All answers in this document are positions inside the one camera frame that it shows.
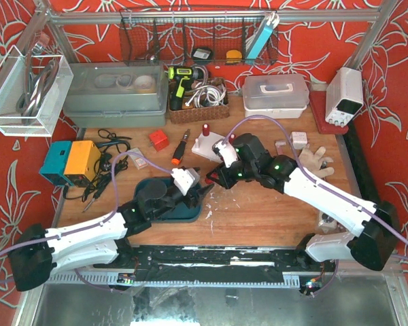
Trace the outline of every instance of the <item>white lid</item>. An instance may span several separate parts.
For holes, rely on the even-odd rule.
[[[248,109],[301,108],[309,103],[309,91],[299,74],[249,76],[243,85]]]

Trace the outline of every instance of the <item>wire mesh basket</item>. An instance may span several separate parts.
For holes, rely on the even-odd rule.
[[[163,62],[167,65],[190,65],[197,48],[210,49],[208,62],[223,64],[255,63],[272,65],[278,55],[275,29],[257,59],[245,59],[246,41],[259,28],[267,11],[227,7],[189,6],[171,11],[169,7],[139,7],[120,11],[120,44],[127,64]],[[238,60],[227,60],[226,53],[236,50]]]

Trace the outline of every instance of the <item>red cylinder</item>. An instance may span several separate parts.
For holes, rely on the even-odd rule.
[[[210,126],[208,124],[203,125],[203,136],[207,137],[210,134]]]
[[[231,134],[230,138],[228,138],[228,141],[230,144],[233,144],[233,141],[236,139],[236,135],[235,134]]]

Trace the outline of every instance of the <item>cordless drill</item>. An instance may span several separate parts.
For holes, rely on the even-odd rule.
[[[171,110],[182,109],[184,91],[192,88],[192,83],[196,79],[203,79],[204,73],[201,69],[195,67],[169,67],[168,78],[175,80],[175,89],[171,93]]]

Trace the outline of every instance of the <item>wire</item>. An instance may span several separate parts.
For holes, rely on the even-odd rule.
[[[145,156],[140,155],[138,153],[135,153],[134,151],[125,151],[123,153],[120,153],[114,158],[114,161],[112,162],[112,169],[111,169],[111,174],[113,175],[112,183],[114,185],[114,193],[115,193],[115,207],[105,219],[103,219],[102,221],[100,221],[98,223],[94,223],[94,224],[91,224],[91,225],[88,225],[88,226],[84,226],[84,227],[81,227],[81,228],[78,228],[78,229],[75,229],[75,230],[72,230],[72,231],[63,232],[61,235],[47,236],[47,237],[41,238],[41,239],[29,240],[29,241],[25,241],[25,242],[18,243],[18,244],[13,244],[12,246],[10,246],[10,247],[8,247],[8,248],[6,248],[4,250],[1,250],[0,251],[0,257],[6,255],[10,251],[13,251],[13,250],[16,250],[16,249],[19,249],[19,248],[23,248],[23,247],[27,247],[27,246],[31,246],[31,245],[36,245],[36,244],[47,242],[47,241],[50,241],[50,240],[58,240],[58,239],[60,239],[60,238],[62,238],[64,236],[70,236],[70,235],[78,233],[78,232],[91,230],[93,228],[96,228],[97,226],[103,227],[103,224],[108,222],[116,214],[116,211],[118,210],[118,207],[119,207],[119,201],[120,200],[119,200],[119,195],[118,195],[118,186],[116,185],[116,178],[115,178],[115,175],[114,175],[114,169],[115,169],[115,165],[116,165],[117,161],[122,156],[125,156],[125,155],[137,156],[138,158],[141,158],[142,160],[147,162],[149,165],[153,166],[154,168],[159,169],[162,172],[168,173],[169,175],[172,173],[172,170],[167,170],[166,168],[162,168],[159,165],[151,162]],[[0,284],[9,283],[9,282],[12,282],[13,280],[14,280],[14,278],[9,277],[7,279],[0,280]]]
[[[336,279],[336,275],[337,275],[337,270],[338,270],[338,269],[339,269],[339,261],[336,260],[336,261],[335,261],[334,272],[333,272],[333,275],[331,276],[331,279],[330,279],[328,282],[326,282],[326,284],[325,284],[323,287],[321,287],[320,289],[318,289],[317,291],[311,292],[311,295],[310,295],[310,296],[316,297],[318,294],[320,294],[321,292],[323,292],[327,287],[329,287],[330,284],[331,284],[332,282],[334,282],[334,280]]]
[[[203,102],[206,107],[223,105],[226,94],[225,86],[222,84],[222,89],[219,89],[219,87],[217,86],[207,84],[209,78],[209,72],[207,71],[207,68],[198,65],[195,66],[195,68],[202,70],[203,80],[197,83],[195,88],[192,90],[193,95],[186,102],[186,106],[190,106],[193,101],[195,107],[203,107],[203,104],[201,103],[201,98],[203,95],[205,95],[205,100]]]
[[[391,257],[399,258],[399,259],[407,260],[407,261],[408,261],[408,256],[398,255],[397,253],[393,253],[393,254],[391,255]]]
[[[281,131],[283,132],[291,150],[294,156],[294,159],[296,161],[296,163],[298,164],[299,169],[301,170],[301,172],[305,175],[305,177],[307,179],[309,179],[312,183],[314,183],[317,187],[321,187],[322,189],[326,190],[327,192],[333,194],[334,196],[346,201],[347,203],[351,204],[352,206],[357,207],[357,209],[359,211],[362,211],[363,213],[366,213],[370,218],[374,219],[376,222],[378,222],[379,224],[381,224],[381,226],[383,226],[384,228],[387,229],[387,231],[389,231],[391,234],[393,234],[395,237],[397,237],[400,241],[402,241],[403,243],[405,243],[406,245],[408,245],[408,240],[402,236],[402,234],[400,234],[399,232],[397,232],[394,228],[392,228],[391,226],[389,226],[385,221],[383,221],[382,219],[380,219],[378,216],[376,216],[375,214],[371,213],[370,211],[368,211],[367,209],[365,209],[365,207],[359,205],[357,202],[354,202],[352,199],[349,199],[347,197],[345,197],[344,195],[336,192],[335,190],[327,187],[326,185],[324,185],[323,183],[317,182],[306,170],[305,168],[302,166],[301,162],[299,161],[299,157],[298,154],[296,153],[296,149],[293,147],[292,142],[290,141],[290,137],[287,133],[287,130],[284,129],[284,127],[277,121],[272,119],[271,117],[268,117],[266,115],[250,115],[249,117],[246,117],[244,119],[242,119],[240,122],[238,122],[233,129],[231,129],[231,131],[227,134],[227,136],[224,138],[224,140],[222,141],[222,144],[226,144],[228,142],[228,138],[230,137],[230,135],[236,130],[237,127],[239,127],[242,123],[250,120],[250,119],[266,119],[269,121],[272,121],[274,124],[276,124]]]
[[[318,280],[320,280],[324,276],[324,274],[325,274],[325,264],[322,263],[321,265],[322,265],[322,271],[320,272],[320,275],[318,277],[312,278],[310,280],[311,282],[317,282]]]
[[[129,151],[131,149],[130,143],[127,140],[131,140],[131,137],[125,137],[125,136],[118,136],[115,132],[110,132],[107,129],[99,129],[98,130],[98,135],[102,139],[108,139],[108,142],[105,143],[96,143],[95,145],[97,146],[98,149],[103,149],[101,150],[101,157],[95,161],[94,163],[94,173],[95,177],[89,182],[89,184],[86,186],[84,189],[82,195],[76,196],[76,197],[67,197],[67,193],[69,188],[65,187],[64,188],[64,193],[63,193],[63,198],[66,200],[75,200],[75,199],[81,199],[82,202],[85,202],[89,195],[94,193],[92,199],[96,200],[98,199],[101,194],[104,192],[105,188],[107,185],[110,183],[112,180],[111,174],[110,174],[110,159],[112,158],[112,155],[110,153],[107,153],[107,150],[115,146],[116,150],[118,153],[122,153],[123,151],[120,150],[119,145],[125,145],[126,151]],[[127,162],[128,156],[126,156],[124,159],[119,161],[119,163],[115,167],[115,174],[118,174],[121,171],[126,170],[129,167],[129,163]]]
[[[101,285],[95,285],[95,284],[92,284],[91,282],[88,282],[88,281],[80,274],[80,271],[79,271],[77,268],[74,270],[74,272],[75,272],[75,275],[77,275],[77,277],[79,278],[79,280],[81,280],[84,284],[89,285],[90,287],[94,287],[95,289],[98,289],[98,290],[109,291],[110,293],[113,293],[113,292],[121,293],[121,294],[124,294],[124,293],[125,293],[124,291],[117,290],[117,289],[112,289],[111,287],[104,287],[104,286],[101,286]]]

